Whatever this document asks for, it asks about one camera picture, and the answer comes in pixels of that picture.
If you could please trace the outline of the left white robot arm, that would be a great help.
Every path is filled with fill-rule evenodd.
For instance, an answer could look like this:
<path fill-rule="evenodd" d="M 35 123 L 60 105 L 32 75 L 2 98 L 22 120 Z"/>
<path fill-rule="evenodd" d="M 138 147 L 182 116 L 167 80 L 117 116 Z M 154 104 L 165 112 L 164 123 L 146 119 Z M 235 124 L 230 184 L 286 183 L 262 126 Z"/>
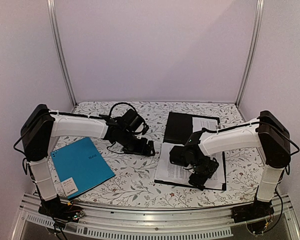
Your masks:
<path fill-rule="evenodd" d="M 58 195 L 47 163 L 55 140 L 61 136 L 98 138 L 120 144 L 124 154 L 151 157 L 155 149 L 153 141 L 144 137 L 148 129 L 145 119 L 133 106 L 123 116 L 113 117 L 112 113 L 99 116 L 65 113 L 39 104 L 20 130 L 17 143 L 23 148 L 19 150 L 15 145 L 13 148 L 28 162 L 32 181 L 46 201 L 45 209 L 53 217 L 60 217 L 64 206 L 56 200 Z"/>

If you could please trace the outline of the printed paper sheet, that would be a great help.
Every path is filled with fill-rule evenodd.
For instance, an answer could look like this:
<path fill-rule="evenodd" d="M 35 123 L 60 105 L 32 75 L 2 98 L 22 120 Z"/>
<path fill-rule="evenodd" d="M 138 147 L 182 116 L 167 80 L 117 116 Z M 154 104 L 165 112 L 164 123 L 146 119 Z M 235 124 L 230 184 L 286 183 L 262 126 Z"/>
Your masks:
<path fill-rule="evenodd" d="M 162 143 L 161 152 L 157 164 L 157 168 L 154 174 L 154 182 L 158 184 L 192 187 L 189 184 L 189 178 L 192 170 L 187 170 L 185 167 L 173 165 L 169 161 L 169 152 L 175 145 L 172 143 Z M 213 157 L 219 163 L 219 167 L 210 179 L 204 183 L 204 187 L 210 190 L 222 190 L 227 189 L 226 186 L 226 168 L 224 154 L 219 152 L 213 155 Z"/>
<path fill-rule="evenodd" d="M 218 121 L 216 119 L 192 117 L 193 132 L 201 131 L 202 128 L 208 130 L 216 130 L 218 128 Z"/>

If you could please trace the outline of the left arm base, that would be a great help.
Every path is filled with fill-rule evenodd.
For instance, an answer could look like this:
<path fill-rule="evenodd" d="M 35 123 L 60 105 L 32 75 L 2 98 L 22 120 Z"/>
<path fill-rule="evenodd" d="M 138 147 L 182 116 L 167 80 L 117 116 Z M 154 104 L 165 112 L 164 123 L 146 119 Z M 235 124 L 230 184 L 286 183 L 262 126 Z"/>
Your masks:
<path fill-rule="evenodd" d="M 52 200 L 41 200 L 38 212 L 63 223 L 78 222 L 85 216 L 83 208 L 75 205 L 72 201 L 63 203 L 57 196 Z"/>

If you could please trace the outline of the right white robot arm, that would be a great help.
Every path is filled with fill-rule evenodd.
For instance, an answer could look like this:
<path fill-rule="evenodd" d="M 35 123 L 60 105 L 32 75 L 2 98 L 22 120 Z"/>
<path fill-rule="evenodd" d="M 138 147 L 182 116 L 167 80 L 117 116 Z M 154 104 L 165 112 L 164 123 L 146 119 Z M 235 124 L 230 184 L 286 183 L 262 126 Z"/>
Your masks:
<path fill-rule="evenodd" d="M 196 167 L 200 159 L 239 149 L 256 150 L 263 162 L 257 200 L 248 208 L 252 218 L 259 218 L 267 211 L 267 203 L 272 200 L 283 171 L 300 148 L 274 114 L 263 110 L 258 117 L 235 126 L 214 130 L 203 128 L 192 133 L 185 145 L 184 155 L 186 161 Z"/>

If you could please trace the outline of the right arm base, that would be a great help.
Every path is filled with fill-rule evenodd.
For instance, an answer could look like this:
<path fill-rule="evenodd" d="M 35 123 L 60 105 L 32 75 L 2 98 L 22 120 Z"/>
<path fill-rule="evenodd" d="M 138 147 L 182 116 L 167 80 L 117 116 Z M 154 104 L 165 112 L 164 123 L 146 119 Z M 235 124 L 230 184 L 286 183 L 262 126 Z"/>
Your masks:
<path fill-rule="evenodd" d="M 263 234 L 273 221 L 274 209 L 272 201 L 263 202 L 254 200 L 251 204 L 235 206 L 231 209 L 234 223 L 248 222 L 248 231 L 254 235 Z"/>

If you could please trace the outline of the black clip folder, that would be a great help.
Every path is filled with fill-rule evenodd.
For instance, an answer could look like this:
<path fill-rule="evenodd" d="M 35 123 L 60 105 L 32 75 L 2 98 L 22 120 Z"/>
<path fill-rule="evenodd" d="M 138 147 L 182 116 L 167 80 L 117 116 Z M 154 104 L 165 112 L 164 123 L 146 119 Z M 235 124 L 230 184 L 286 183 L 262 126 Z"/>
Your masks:
<path fill-rule="evenodd" d="M 166 142 L 166 143 L 174 144 L 175 146 L 185 147 L 185 145 L 190 140 L 190 136 L 193 134 L 192 117 L 216 119 L 218 121 L 218 124 L 220 123 L 220 119 L 218 117 L 213 117 L 213 116 L 205 117 L 201 115 L 170 112 L 168 115 L 168 120 L 165 128 L 163 143 Z M 192 165 L 196 165 L 199 163 L 201 159 L 204 159 L 205 157 L 209 157 L 209 156 L 204 156 L 201 153 L 201 151 L 197 149 L 196 145 L 193 146 L 193 149 L 196 151 L 197 158 L 194 161 L 194 163 L 185 167 L 187 170 L 192 170 L 192 171 L 194 171 Z"/>

